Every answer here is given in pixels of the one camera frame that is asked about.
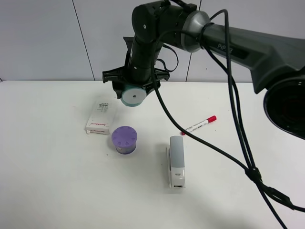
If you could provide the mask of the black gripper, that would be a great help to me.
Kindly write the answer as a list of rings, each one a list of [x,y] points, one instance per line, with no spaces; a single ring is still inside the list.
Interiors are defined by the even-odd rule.
[[[155,42],[144,43],[136,37],[123,37],[127,46],[124,66],[103,71],[102,81],[104,83],[111,81],[112,88],[116,93],[117,99],[122,98],[126,85],[136,85],[142,87],[148,96],[155,90],[152,82],[152,73],[155,73],[156,87],[159,89],[161,83],[159,80],[170,78],[170,73],[151,67],[155,65],[157,57],[163,47],[163,43],[158,43],[154,48]]]

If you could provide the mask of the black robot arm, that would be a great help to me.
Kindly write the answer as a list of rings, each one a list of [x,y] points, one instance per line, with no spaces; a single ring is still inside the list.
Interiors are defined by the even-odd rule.
[[[266,89],[264,110],[279,129],[299,138],[305,136],[305,41],[267,33],[217,25],[194,4],[180,0],[139,5],[132,12],[135,35],[125,37],[128,51],[122,67],[104,71],[121,99],[128,86],[153,91],[157,81],[170,77],[156,69],[161,48],[171,45],[193,53],[209,50],[250,70],[255,93]]]

